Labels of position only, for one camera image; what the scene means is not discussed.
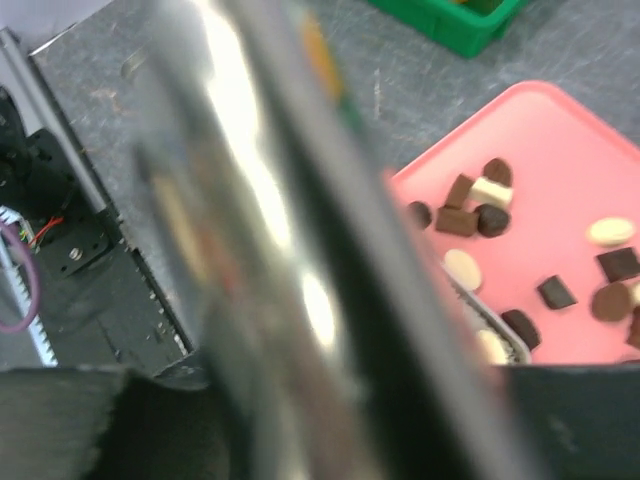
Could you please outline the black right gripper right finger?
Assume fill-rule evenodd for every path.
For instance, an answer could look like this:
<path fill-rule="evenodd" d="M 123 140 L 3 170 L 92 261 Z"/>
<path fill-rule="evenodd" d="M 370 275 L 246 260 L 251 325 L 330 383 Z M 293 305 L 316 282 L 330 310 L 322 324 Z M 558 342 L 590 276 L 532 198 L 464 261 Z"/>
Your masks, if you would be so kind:
<path fill-rule="evenodd" d="M 639 477 L 639 365 L 505 367 L 527 431 L 558 479 Z"/>

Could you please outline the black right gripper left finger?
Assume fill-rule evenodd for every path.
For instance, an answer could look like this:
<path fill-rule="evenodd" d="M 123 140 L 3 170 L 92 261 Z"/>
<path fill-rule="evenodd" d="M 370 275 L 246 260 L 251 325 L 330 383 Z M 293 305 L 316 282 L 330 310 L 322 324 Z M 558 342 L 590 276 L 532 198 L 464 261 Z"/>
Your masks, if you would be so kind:
<path fill-rule="evenodd" d="M 113 368 L 3 370 L 1 477 L 84 478 L 129 381 Z"/>

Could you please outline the pink tray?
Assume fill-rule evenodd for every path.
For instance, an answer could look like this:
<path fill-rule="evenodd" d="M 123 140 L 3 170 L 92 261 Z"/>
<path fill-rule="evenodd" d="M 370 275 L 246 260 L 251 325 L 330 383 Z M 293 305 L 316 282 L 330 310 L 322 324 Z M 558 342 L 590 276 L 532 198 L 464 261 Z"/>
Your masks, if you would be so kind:
<path fill-rule="evenodd" d="M 590 228 L 607 218 L 639 220 L 639 151 L 558 87 L 516 84 L 394 175 L 403 203 L 441 207 L 459 174 L 478 179 L 492 159 L 513 173 L 511 222 L 495 238 L 463 238 L 433 228 L 426 238 L 438 254 L 469 253 L 483 274 L 479 298 L 494 312 L 523 311 L 537 328 L 537 364 L 612 364 L 635 360 L 628 340 L 632 317 L 596 319 L 594 294 L 605 267 L 639 257 L 639 240 L 604 247 Z M 550 310 L 536 287 L 558 275 L 577 303 Z"/>

